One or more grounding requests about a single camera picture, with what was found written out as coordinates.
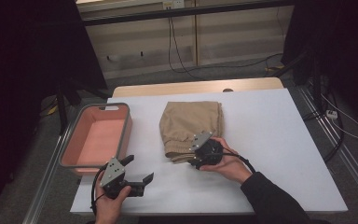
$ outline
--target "pink tray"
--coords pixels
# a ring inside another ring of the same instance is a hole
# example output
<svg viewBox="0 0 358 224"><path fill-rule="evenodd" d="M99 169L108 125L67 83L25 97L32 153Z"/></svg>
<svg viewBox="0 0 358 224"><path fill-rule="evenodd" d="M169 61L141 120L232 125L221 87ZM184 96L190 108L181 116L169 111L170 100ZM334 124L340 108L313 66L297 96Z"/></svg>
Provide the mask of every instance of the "pink tray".
<svg viewBox="0 0 358 224"><path fill-rule="evenodd" d="M87 105L69 132L61 166L77 175L95 175L112 157L125 158L132 119L124 103Z"/></svg>

